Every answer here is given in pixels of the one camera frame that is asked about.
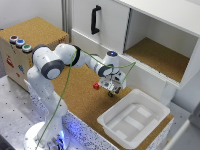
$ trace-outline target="cabinet door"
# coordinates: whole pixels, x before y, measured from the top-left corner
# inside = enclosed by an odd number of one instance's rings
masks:
[[[96,5],[101,7],[96,12],[96,28],[100,31],[92,35],[91,17]],[[72,28],[100,45],[122,54],[129,11],[128,7],[112,0],[74,0]]]

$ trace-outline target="green cable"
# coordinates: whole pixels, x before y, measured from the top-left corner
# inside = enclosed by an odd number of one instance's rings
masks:
[[[42,140],[42,137],[44,136],[44,133],[46,132],[47,128],[49,127],[51,121],[53,120],[53,118],[54,118],[54,116],[55,116],[55,114],[56,114],[56,112],[57,112],[57,110],[58,110],[58,107],[59,107],[59,105],[60,105],[60,102],[61,102],[61,100],[62,100],[62,97],[63,97],[64,93],[65,93],[65,90],[66,90],[66,87],[67,87],[67,84],[68,84],[68,81],[69,81],[69,76],[70,76],[70,72],[71,72],[71,68],[72,68],[72,62],[73,62],[73,59],[74,59],[75,54],[76,54],[76,51],[74,52],[74,54],[73,54],[73,56],[72,56],[72,61],[71,61],[71,64],[70,64],[70,68],[69,68],[69,72],[68,72],[67,81],[66,81],[64,90],[63,90],[63,92],[62,92],[62,95],[61,95],[61,97],[60,97],[60,100],[59,100],[59,102],[58,102],[58,105],[57,105],[57,107],[56,107],[56,109],[55,109],[55,111],[54,111],[54,113],[53,113],[53,116],[51,117],[49,123],[47,124],[46,128],[44,129],[44,132],[42,133],[42,136],[40,137],[39,142],[38,142],[37,147],[36,147],[35,150],[37,150],[37,148],[38,148],[38,146],[39,146],[39,144],[40,144],[40,142],[41,142],[41,140]]]
[[[83,51],[84,53],[88,54],[90,57],[92,57],[92,58],[93,58],[94,60],[96,60],[98,63],[100,63],[100,64],[102,64],[102,65],[104,65],[104,66],[106,66],[106,67],[109,67],[109,68],[125,68],[125,67],[128,67],[128,66],[131,66],[131,65],[132,65],[131,68],[129,69],[128,73],[127,73],[126,76],[124,77],[124,79],[123,79],[121,85],[124,83],[124,81],[126,80],[128,74],[129,74],[129,72],[132,70],[132,68],[133,68],[134,65],[136,64],[136,62],[133,62],[133,63],[131,63],[131,64],[129,64],[129,65],[120,66],[120,67],[107,66],[107,65],[103,64],[102,62],[100,62],[99,60],[97,60],[96,58],[94,58],[94,57],[93,57],[92,55],[90,55],[88,52],[86,52],[86,51],[84,51],[84,50],[82,50],[82,51]],[[37,144],[37,147],[36,147],[35,150],[37,150],[37,148],[38,148],[38,146],[39,146],[39,144],[40,144],[40,142],[41,142],[41,140],[42,140],[42,137],[44,136],[44,133],[46,132],[47,128],[49,127],[49,125],[50,125],[50,123],[51,123],[51,121],[53,120],[53,118],[54,118],[54,116],[55,116],[55,114],[56,114],[56,112],[57,112],[57,110],[58,110],[58,107],[59,107],[59,105],[60,105],[60,102],[61,102],[61,100],[62,100],[62,97],[63,97],[63,95],[64,95],[64,93],[65,93],[65,91],[66,91],[66,87],[67,87],[67,85],[68,85],[69,76],[70,76],[70,72],[71,72],[72,62],[73,62],[73,59],[74,59],[75,54],[76,54],[76,51],[74,52],[74,54],[73,54],[73,56],[72,56],[72,61],[71,61],[71,64],[70,64],[70,68],[69,68],[69,72],[68,72],[67,81],[66,81],[65,87],[64,87],[64,89],[63,89],[62,95],[61,95],[61,97],[60,97],[60,100],[59,100],[59,102],[58,102],[58,105],[56,106],[56,109],[55,109],[55,111],[54,111],[54,113],[53,113],[53,116],[51,117],[49,123],[47,124],[47,126],[46,126],[46,128],[45,128],[45,130],[44,130],[44,132],[42,133],[42,136],[40,137],[40,139],[39,139],[39,141],[38,141],[38,144]]]

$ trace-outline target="small red toy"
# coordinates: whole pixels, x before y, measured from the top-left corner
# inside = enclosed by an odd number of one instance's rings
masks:
[[[93,88],[96,89],[96,90],[98,90],[99,89],[99,83],[95,82],[93,84]]]

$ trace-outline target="brown cork board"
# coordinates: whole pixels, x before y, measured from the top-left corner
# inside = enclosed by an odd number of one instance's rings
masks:
[[[62,74],[52,81],[55,91],[59,95],[61,95],[64,89],[68,70],[69,68],[65,67]],[[72,68],[69,83],[63,99],[72,113],[117,146],[120,150],[123,150],[124,148],[105,134],[102,126],[97,122],[97,118],[127,95],[131,89],[125,88],[124,90],[121,90],[118,95],[111,98],[107,95],[108,91],[104,88],[100,87],[99,90],[93,89],[93,84],[99,82],[99,79],[100,78],[96,73],[86,65],[83,65],[80,68]],[[167,116],[136,150],[146,149],[172,119],[173,115],[170,114]]]
[[[149,38],[145,38],[125,53],[149,65],[166,76],[181,82],[189,62],[185,57]]]
[[[39,44],[48,45],[68,34],[40,17],[27,20],[0,31],[0,37],[9,41],[10,36],[17,35],[33,48]]]

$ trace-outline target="blue lid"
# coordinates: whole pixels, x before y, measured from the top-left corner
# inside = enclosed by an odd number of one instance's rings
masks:
[[[24,40],[18,40],[17,42],[18,43],[24,43]]]

